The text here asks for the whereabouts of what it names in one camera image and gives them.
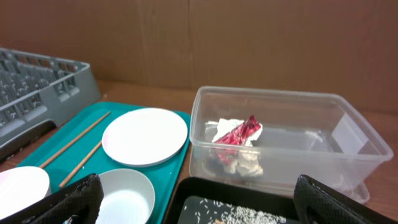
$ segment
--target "chopstick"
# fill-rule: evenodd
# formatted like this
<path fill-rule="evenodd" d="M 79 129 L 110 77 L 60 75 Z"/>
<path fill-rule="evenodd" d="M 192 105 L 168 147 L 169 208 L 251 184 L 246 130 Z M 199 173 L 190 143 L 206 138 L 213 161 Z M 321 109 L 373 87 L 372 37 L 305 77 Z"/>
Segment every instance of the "chopstick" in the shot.
<path fill-rule="evenodd" d="M 80 168 L 90 159 L 90 157 L 99 149 L 102 145 L 102 142 L 100 141 L 88 154 L 87 156 L 80 161 L 80 163 L 70 172 L 70 174 L 61 182 L 59 185 L 60 188 L 63 188 L 70 179 L 80 170 Z"/>
<path fill-rule="evenodd" d="M 54 155 L 52 155 L 49 159 L 47 159 L 45 162 L 42 163 L 39 167 L 44 169 L 47 165 L 49 165 L 52 161 L 54 161 L 59 155 L 61 155 L 63 152 L 65 152 L 71 145 L 73 145 L 77 140 L 81 139 L 87 132 L 89 132 L 91 129 L 93 129 L 99 122 L 104 120 L 104 118 L 107 117 L 111 112 L 107 112 L 104 114 L 100 119 L 95 121 L 93 124 L 91 124 L 88 128 L 86 128 L 82 133 L 80 133 L 78 136 L 76 136 L 72 141 L 70 141 L 66 146 L 63 146 L 58 152 L 56 152 Z"/>

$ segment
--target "clear plastic container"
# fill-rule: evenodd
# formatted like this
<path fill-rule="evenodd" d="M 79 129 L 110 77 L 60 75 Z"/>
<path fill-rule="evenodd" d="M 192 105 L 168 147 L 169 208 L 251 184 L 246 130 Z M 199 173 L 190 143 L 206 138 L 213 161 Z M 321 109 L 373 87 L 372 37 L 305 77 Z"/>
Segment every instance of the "clear plastic container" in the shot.
<path fill-rule="evenodd" d="M 253 147 L 216 144 L 220 118 L 263 125 Z M 391 148 L 342 97 L 334 94 L 247 88 L 202 87 L 192 109 L 190 174 L 252 189 L 293 195 L 297 177 L 307 174 L 364 203 L 363 180 L 393 157 Z M 230 174 L 211 154 L 234 150 L 255 154 L 263 174 Z"/>

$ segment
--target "white dish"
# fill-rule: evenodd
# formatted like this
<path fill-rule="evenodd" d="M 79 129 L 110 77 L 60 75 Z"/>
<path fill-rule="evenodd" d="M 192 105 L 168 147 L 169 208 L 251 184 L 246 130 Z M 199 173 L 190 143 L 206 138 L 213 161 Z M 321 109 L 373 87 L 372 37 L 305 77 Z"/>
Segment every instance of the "white dish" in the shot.
<path fill-rule="evenodd" d="M 144 224 L 155 205 L 155 190 L 150 180 L 132 169 L 115 169 L 99 175 L 104 199 L 96 224 Z"/>
<path fill-rule="evenodd" d="M 41 168 L 25 166 L 1 172 L 0 220 L 50 194 L 50 177 Z"/>
<path fill-rule="evenodd" d="M 145 108 L 116 118 L 102 137 L 105 153 L 127 166 L 145 167 L 174 156 L 187 139 L 188 128 L 176 113 Z"/>

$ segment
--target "brown wall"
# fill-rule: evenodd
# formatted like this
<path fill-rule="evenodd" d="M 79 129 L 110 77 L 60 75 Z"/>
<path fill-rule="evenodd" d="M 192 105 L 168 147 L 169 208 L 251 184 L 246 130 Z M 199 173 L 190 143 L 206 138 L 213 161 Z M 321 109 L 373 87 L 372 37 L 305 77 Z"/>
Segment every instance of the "brown wall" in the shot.
<path fill-rule="evenodd" d="M 398 112 L 398 1 L 3 0 L 0 45 L 96 78 L 326 91 Z"/>

